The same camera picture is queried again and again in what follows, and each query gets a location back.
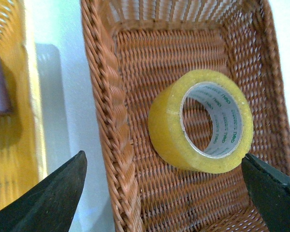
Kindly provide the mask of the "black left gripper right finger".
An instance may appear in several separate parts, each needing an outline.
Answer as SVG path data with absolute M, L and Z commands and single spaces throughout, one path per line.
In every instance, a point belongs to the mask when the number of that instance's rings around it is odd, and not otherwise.
M 247 153 L 242 173 L 248 194 L 271 232 L 290 232 L 290 177 Z

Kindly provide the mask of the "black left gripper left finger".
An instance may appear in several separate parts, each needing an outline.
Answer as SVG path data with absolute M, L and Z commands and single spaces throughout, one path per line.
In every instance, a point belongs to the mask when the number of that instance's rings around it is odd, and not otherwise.
M 79 151 L 20 198 L 0 210 L 0 232 L 69 231 L 86 174 L 86 154 Z

